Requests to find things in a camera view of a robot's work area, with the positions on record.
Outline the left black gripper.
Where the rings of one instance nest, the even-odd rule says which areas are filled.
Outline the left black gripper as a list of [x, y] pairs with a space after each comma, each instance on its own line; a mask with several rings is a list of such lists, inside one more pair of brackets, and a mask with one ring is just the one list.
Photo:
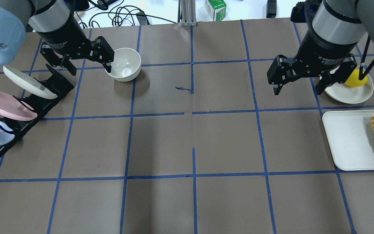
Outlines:
[[68, 18], [57, 30], [40, 32], [40, 36], [43, 39], [40, 54], [50, 66], [60, 66], [75, 76], [77, 68], [70, 59], [89, 59], [100, 63], [107, 73], [111, 73], [114, 50], [103, 36], [90, 41], [75, 18]]

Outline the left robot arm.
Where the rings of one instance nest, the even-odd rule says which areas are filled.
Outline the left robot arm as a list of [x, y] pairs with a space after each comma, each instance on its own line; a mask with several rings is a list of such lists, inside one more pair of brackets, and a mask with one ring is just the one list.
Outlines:
[[0, 66], [17, 56], [30, 26], [43, 39], [40, 54], [51, 67], [75, 75], [75, 59], [98, 62], [110, 73], [114, 50], [102, 36], [91, 41], [63, 0], [0, 0]]

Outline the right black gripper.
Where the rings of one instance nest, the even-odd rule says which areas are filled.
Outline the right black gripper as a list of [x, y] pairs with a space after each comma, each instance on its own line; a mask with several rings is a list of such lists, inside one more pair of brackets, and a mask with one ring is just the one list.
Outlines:
[[[300, 79], [304, 72], [310, 71], [310, 75], [319, 75], [321, 71], [325, 71], [316, 85], [316, 93], [321, 95], [327, 87], [335, 83], [345, 83], [353, 73], [357, 62], [354, 55], [350, 54], [352, 49], [353, 44], [334, 44], [314, 31], [307, 31], [296, 58], [284, 55], [275, 57], [267, 71], [268, 83], [273, 86], [274, 94], [279, 95], [284, 85]], [[337, 69], [334, 73], [329, 72], [335, 68]]]

